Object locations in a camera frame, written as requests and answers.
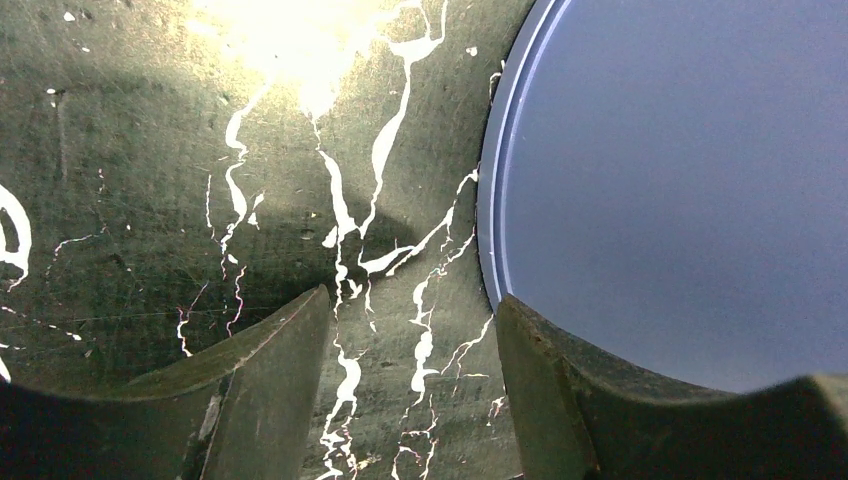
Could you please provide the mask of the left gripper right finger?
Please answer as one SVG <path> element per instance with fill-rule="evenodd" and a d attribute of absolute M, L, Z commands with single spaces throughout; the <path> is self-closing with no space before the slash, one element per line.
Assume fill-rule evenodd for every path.
<path fill-rule="evenodd" d="M 847 378 L 736 394 L 638 367 L 513 296 L 495 315 L 527 479 L 843 479 Z"/>

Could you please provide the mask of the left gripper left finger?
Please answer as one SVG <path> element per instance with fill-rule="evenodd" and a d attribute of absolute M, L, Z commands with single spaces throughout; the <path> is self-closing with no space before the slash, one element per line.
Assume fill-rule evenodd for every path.
<path fill-rule="evenodd" d="M 318 286 L 200 353 L 88 395 L 1 388 L 5 479 L 295 479 L 332 320 Z"/>

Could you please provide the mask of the blue plastic bucket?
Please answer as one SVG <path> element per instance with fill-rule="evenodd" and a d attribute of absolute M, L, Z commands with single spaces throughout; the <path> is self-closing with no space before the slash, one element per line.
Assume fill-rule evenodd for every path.
<path fill-rule="evenodd" d="M 484 137 L 514 296 L 643 368 L 744 392 L 847 369 L 847 5 L 538 1 Z"/>

